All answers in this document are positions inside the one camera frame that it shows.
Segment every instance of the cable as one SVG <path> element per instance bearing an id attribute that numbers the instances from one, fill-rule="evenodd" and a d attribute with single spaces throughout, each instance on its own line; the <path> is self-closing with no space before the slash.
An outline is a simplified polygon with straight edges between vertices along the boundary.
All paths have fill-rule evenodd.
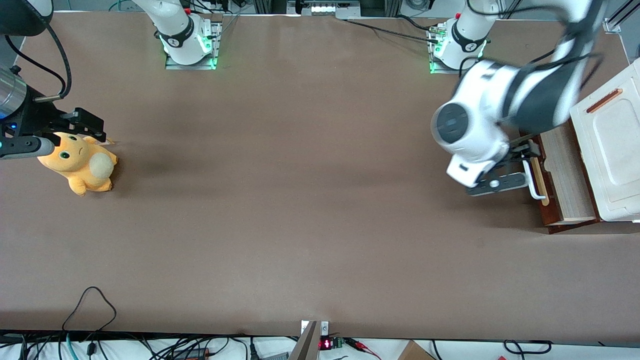
<path id="1" fill-rule="evenodd" d="M 48 97 L 45 97 L 45 98 L 47 101 L 64 99 L 65 96 L 67 96 L 71 91 L 71 66 L 69 66 L 69 59 L 67 59 L 67 54 L 65 53 L 65 50 L 62 47 L 62 44 L 60 43 L 60 39 L 58 39 L 56 32 L 53 31 L 53 28 L 51 27 L 51 25 L 49 25 L 49 22 L 42 17 L 42 15 L 38 12 L 38 10 L 36 10 L 28 0 L 22 0 L 22 3 L 25 6 L 27 6 L 31 10 L 33 15 L 35 15 L 38 18 L 38 20 L 40 20 L 40 22 L 47 28 L 47 30 L 49 31 L 49 34 L 51 34 L 51 37 L 53 38 L 53 41 L 56 43 L 56 47 L 58 47 L 58 51 L 60 52 L 62 61 L 65 63 L 65 71 L 67 73 L 67 85 L 65 87 L 65 90 L 61 94 L 58 94 L 57 97 L 53 97 L 52 99 L 49 99 Z"/>
<path id="2" fill-rule="evenodd" d="M 30 58 L 29 56 L 26 56 L 25 54 L 23 54 L 22 51 L 20 51 L 20 49 L 18 49 L 13 44 L 13 42 L 11 41 L 11 38 L 8 35 L 5 35 L 4 39 L 6 40 L 6 43 L 9 45 L 11 50 L 13 50 L 14 53 L 16 53 L 21 58 L 27 60 L 28 62 L 32 63 L 33 65 L 37 66 L 39 69 L 42 69 L 42 70 L 50 73 L 51 75 L 55 76 L 56 79 L 58 79 L 60 81 L 60 84 L 62 85 L 62 87 L 60 88 L 60 91 L 58 92 L 58 94 L 62 94 L 65 91 L 65 89 L 67 88 L 67 83 L 62 78 L 62 76 L 60 76 L 57 72 L 51 70 L 50 68 L 42 65 L 41 63 L 38 63 L 37 61 L 35 61 L 34 59 Z"/>
<path id="3" fill-rule="evenodd" d="M 395 31 L 391 31 L 391 30 L 387 30 L 387 29 L 383 29 L 383 28 L 379 28 L 377 26 L 372 26 L 372 25 L 367 25 L 367 24 L 362 24 L 361 22 L 355 22 L 355 21 L 351 21 L 351 20 L 343 20 L 345 22 L 348 22 L 350 24 L 355 24 L 355 25 L 360 25 L 360 26 L 364 26 L 365 28 L 369 28 L 369 29 L 373 29 L 373 30 L 378 30 L 378 31 L 382 31 L 384 33 L 388 33 L 391 35 L 397 35 L 399 37 L 405 37 L 405 38 L 412 38 L 412 39 L 416 39 L 416 40 L 421 40 L 421 41 L 426 41 L 426 42 L 432 42 L 434 44 L 437 44 L 438 41 L 435 39 L 430 39 L 430 38 L 421 38 L 421 37 L 415 37 L 413 35 L 407 35 L 407 34 L 402 34 L 402 33 L 396 33 Z"/>
<path id="4" fill-rule="evenodd" d="M 436 353 L 436 357 L 438 358 L 438 360 L 442 360 L 442 358 L 440 357 L 440 353 L 438 352 L 438 347 L 436 346 L 436 341 L 431 340 L 431 342 L 433 344 L 433 352 Z"/>
<path id="5" fill-rule="evenodd" d="M 526 360 L 524 355 L 543 355 L 546 354 L 548 352 L 551 351 L 551 341 L 545 341 L 545 344 L 547 344 L 547 348 L 544 350 L 540 350 L 540 351 L 523 351 L 522 347 L 520 346 L 520 344 L 518 344 L 517 341 L 515 340 L 504 340 L 502 342 L 502 346 L 504 347 L 504 350 L 507 350 L 508 352 L 512 353 L 513 355 L 520 355 L 522 357 L 522 360 Z M 508 346 L 508 344 L 514 344 L 516 346 L 516 348 L 518 348 L 518 350 L 511 350 Z"/>
<path id="6" fill-rule="evenodd" d="M 245 351 L 245 360 L 249 360 L 249 348 L 246 346 L 246 344 L 244 343 L 244 341 L 235 339 L 235 338 L 230 338 L 233 341 L 236 341 L 242 345 L 244 345 L 244 351 Z"/>
<path id="7" fill-rule="evenodd" d="M 591 70 L 589 71 L 589 74 L 587 75 L 587 77 L 584 78 L 584 80 L 582 80 L 582 83 L 580 84 L 580 90 L 582 90 L 587 85 L 587 83 L 589 83 L 589 80 L 591 80 L 593 75 L 596 73 L 596 71 L 598 71 L 598 69 L 604 62 L 603 54 L 594 54 L 593 57 L 597 57 L 598 59 L 596 63 L 593 65 L 593 67 L 591 68 Z"/>
<path id="8" fill-rule="evenodd" d="M 41 347 L 41 348 L 38 348 L 38 347 L 36 346 L 36 356 L 34 356 L 32 360 L 38 360 L 38 358 L 40 357 L 40 352 L 41 352 L 42 350 L 44 350 L 44 347 L 45 347 L 45 346 L 46 346 L 46 344 L 49 342 L 49 340 L 51 339 L 51 337 L 52 337 L 52 336 L 53 336 L 53 335 L 49 335 L 49 336 L 47 337 L 47 339 L 44 341 L 44 343 L 42 343 L 42 347 Z"/>
<path id="9" fill-rule="evenodd" d="M 220 35 L 225 33 L 225 31 L 229 28 L 229 26 L 231 26 L 239 17 L 240 17 L 240 13 L 245 11 L 246 9 L 240 8 L 240 10 L 238 11 L 238 13 L 234 16 L 233 19 L 231 19 L 231 21 L 229 21 L 229 23 L 227 24 L 227 26 L 225 26 L 221 31 L 220 31 Z"/>
<path id="10" fill-rule="evenodd" d="M 100 339 L 98 339 L 97 342 L 98 342 L 98 347 L 100 348 L 100 353 L 104 357 L 104 360 L 109 360 L 109 358 L 107 357 L 107 354 L 104 353 L 104 349 L 102 348 L 102 343 L 100 342 Z"/>
<path id="11" fill-rule="evenodd" d="M 411 23 L 411 25 L 415 26 L 416 28 L 419 28 L 420 30 L 424 30 L 424 31 L 429 31 L 429 29 L 434 28 L 435 26 L 438 26 L 438 24 L 433 24 L 431 26 L 422 26 L 422 25 L 418 24 L 417 22 L 413 21 L 413 19 L 410 18 L 409 16 L 402 15 L 401 13 L 396 15 L 396 17 L 399 17 L 400 19 L 407 20 L 408 22 Z"/>
<path id="12" fill-rule="evenodd" d="M 558 19 L 563 23 L 566 24 L 568 21 L 564 16 L 564 9 L 562 9 L 559 6 L 553 6 L 553 5 L 535 5 L 535 6 L 526 6 L 524 8 L 520 8 L 520 9 L 514 9 L 514 10 L 505 10 L 503 12 L 498 11 L 497 13 L 486 13 L 486 12 L 481 12 L 477 9 L 474 9 L 473 6 L 471 6 L 471 0 L 467 0 L 467 7 L 469 8 L 469 10 L 473 11 L 476 14 L 479 15 L 488 15 L 488 16 L 499 16 L 499 15 L 511 15 L 514 13 L 521 13 L 521 12 L 529 12 L 532 10 L 549 10 L 551 12 L 554 12 Z"/>
<path id="13" fill-rule="evenodd" d="M 553 49 L 553 50 L 551 50 L 551 51 L 549 51 L 549 52 L 545 53 L 544 55 L 540 55 L 539 57 L 537 57 L 537 58 L 535 58 L 535 59 L 531 60 L 531 61 L 530 61 L 530 63 L 537 63 L 538 61 L 540 61 L 540 60 L 542 60 L 542 59 L 548 58 L 549 56 L 553 55 L 553 53 L 554 53 L 555 51 L 556 51 L 556 50 L 555 50 L 555 49 Z"/>
<path id="14" fill-rule="evenodd" d="M 116 6 L 120 6 L 121 3 L 124 3 L 125 1 L 131 1 L 131 0 L 118 0 L 115 3 L 111 4 L 111 6 L 109 6 L 109 8 L 107 9 L 108 12 L 111 11 L 111 9 L 113 9 Z"/>
<path id="15" fill-rule="evenodd" d="M 111 320 L 109 320 L 106 324 L 104 324 L 103 326 L 100 326 L 96 331 L 94 332 L 99 332 L 102 331 L 105 326 L 111 324 L 113 322 L 113 320 L 116 320 L 116 316 L 118 316 L 118 311 L 116 310 L 116 308 L 113 306 L 112 303 L 109 302 L 109 300 L 107 300 L 107 298 L 104 296 L 102 290 L 100 290 L 100 288 L 98 288 L 97 286 L 89 286 L 88 288 L 84 289 L 84 291 L 82 292 L 82 295 L 80 295 L 80 300 L 78 300 L 78 303 L 76 304 L 76 307 L 74 308 L 74 310 L 69 314 L 69 316 L 67 316 L 67 319 L 65 319 L 65 322 L 62 323 L 62 330 L 63 331 L 67 331 L 65 329 L 65 325 L 67 324 L 67 321 L 69 321 L 75 314 L 76 311 L 78 310 L 78 307 L 80 306 L 80 303 L 82 303 L 82 299 L 84 298 L 84 296 L 86 295 L 86 293 L 91 290 L 91 289 L 96 289 L 98 290 L 98 292 L 100 293 L 100 296 L 102 297 L 102 299 L 104 300 L 104 302 L 107 303 L 107 305 L 111 308 L 111 310 L 113 310 L 113 317 L 111 318 Z"/>
<path id="16" fill-rule="evenodd" d="M 479 58 L 477 56 L 467 56 L 466 58 L 462 59 L 462 61 L 460 62 L 460 68 L 458 69 L 458 79 L 462 78 L 462 68 L 465 66 L 465 63 L 467 62 L 467 60 L 471 60 L 471 59 L 475 59 L 475 60 L 479 60 Z"/>
<path id="17" fill-rule="evenodd" d="M 520 3 L 522 3 L 522 0 L 513 0 L 513 2 L 511 3 L 511 6 L 509 6 L 509 8 L 507 9 L 508 12 L 510 12 L 506 19 L 510 19 L 511 16 L 513 15 L 513 13 L 515 12 L 516 8 L 518 6 L 520 6 Z"/>
<path id="18" fill-rule="evenodd" d="M 67 333 L 67 347 L 69 348 L 69 352 L 71 353 L 71 357 L 73 357 L 74 360 L 78 360 L 78 356 L 76 355 L 76 351 L 74 351 L 74 348 L 71 346 L 71 339 L 69 338 L 69 333 Z"/>

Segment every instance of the drawer handle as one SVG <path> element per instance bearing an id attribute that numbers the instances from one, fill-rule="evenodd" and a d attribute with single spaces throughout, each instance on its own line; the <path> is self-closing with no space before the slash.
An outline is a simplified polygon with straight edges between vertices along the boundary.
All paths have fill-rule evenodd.
<path id="1" fill-rule="evenodd" d="M 547 193 L 547 187 L 545 186 L 545 179 L 542 177 L 542 168 L 540 167 L 538 158 L 531 158 L 531 167 L 533 169 L 533 176 L 536 178 L 538 191 L 540 192 L 540 195 L 545 197 L 540 200 L 542 201 L 542 206 L 547 206 L 550 204 L 549 194 Z"/>
<path id="2" fill-rule="evenodd" d="M 602 106 L 605 106 L 609 101 L 615 99 L 615 97 L 617 97 L 620 94 L 622 94 L 622 89 L 620 89 L 620 88 L 617 88 L 617 89 L 613 90 L 612 92 L 608 93 L 607 95 L 605 95 L 605 97 L 603 97 L 602 99 L 598 100 L 595 104 L 591 105 L 587 109 L 587 114 L 593 113 L 597 109 L 600 109 Z"/>

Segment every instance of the stuffed animal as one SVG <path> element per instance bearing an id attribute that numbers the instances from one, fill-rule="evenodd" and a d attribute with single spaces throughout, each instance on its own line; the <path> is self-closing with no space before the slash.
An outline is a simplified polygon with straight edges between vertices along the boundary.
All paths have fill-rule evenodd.
<path id="1" fill-rule="evenodd" d="M 118 158 L 96 145 L 98 140 L 87 136 L 56 133 L 60 137 L 60 146 L 53 153 L 39 156 L 38 160 L 49 169 L 69 180 L 74 193 L 84 196 L 87 190 L 108 192 L 111 190 L 109 176 Z"/>

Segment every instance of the white floor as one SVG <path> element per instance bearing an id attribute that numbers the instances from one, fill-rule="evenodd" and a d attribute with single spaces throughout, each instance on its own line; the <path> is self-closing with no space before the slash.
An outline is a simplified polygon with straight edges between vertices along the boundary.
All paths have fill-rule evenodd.
<path id="1" fill-rule="evenodd" d="M 247 345 L 248 338 L 241 338 Z M 400 353 L 406 346 L 406 340 L 380 340 L 380 339 L 359 339 L 371 350 L 376 352 L 382 360 L 397 360 Z M 101 341 L 102 347 L 108 360 L 147 360 L 152 356 L 150 352 L 139 342 L 134 340 L 111 340 Z M 209 350 L 218 351 L 226 342 L 225 339 L 215 339 L 210 342 Z M 160 350 L 172 345 L 175 341 L 154 340 L 149 341 L 154 350 Z M 293 340 L 287 338 L 254 338 L 254 343 L 260 358 L 278 355 L 283 352 L 290 352 L 295 346 Z M 433 355 L 433 347 L 428 340 L 419 340 L 417 343 L 427 352 Z M 88 342 L 73 342 L 74 352 L 79 360 L 86 360 L 86 347 Z M 499 342 L 478 342 L 478 341 L 437 341 L 438 351 L 442 360 L 498 360 L 504 356 L 507 360 L 521 360 L 520 356 L 510 354 L 504 350 Z M 541 350 L 546 345 L 522 344 L 524 350 Z M 65 343 L 62 343 L 62 360 L 73 360 Z M 0 349 L 0 359 L 18 360 L 20 356 L 20 345 L 14 345 Z M 376 360 L 375 357 L 357 352 L 350 347 L 343 347 L 320 352 L 319 360 L 334 360 L 342 356 L 348 356 L 346 360 Z M 245 350 L 242 344 L 229 341 L 227 347 L 211 359 L 214 360 L 243 360 Z M 640 358 L 640 348 L 620 348 L 620 347 L 593 347 L 577 345 L 553 345 L 552 350 L 544 355 L 526 355 L 526 360 L 631 360 Z M 102 360 L 100 350 L 92 357 L 95 360 Z M 47 344 L 40 354 L 40 360 L 59 360 L 58 344 Z"/>

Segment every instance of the brown table surface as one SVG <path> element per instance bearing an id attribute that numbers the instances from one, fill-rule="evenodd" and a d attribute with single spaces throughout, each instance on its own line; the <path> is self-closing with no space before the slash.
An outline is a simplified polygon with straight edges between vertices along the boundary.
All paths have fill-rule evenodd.
<path id="1" fill-rule="evenodd" d="M 0 328 L 58 329 L 96 285 L 111 330 L 296 334 L 314 318 L 344 336 L 640 340 L 638 235 L 549 236 L 525 190 L 471 198 L 447 177 L 429 124 L 456 76 L 429 74 L 424 43 L 242 17 L 218 70 L 184 72 L 163 69 L 142 13 L 52 25 L 74 80 L 58 106 L 102 117 L 121 163 L 85 198 L 36 159 L 0 163 Z M 486 54 L 524 63 L 560 30 L 500 21 Z M 586 91 L 627 64 L 618 36 L 598 47 Z M 46 33 L 24 52 L 62 71 Z M 69 327 L 108 318 L 92 293 Z"/>

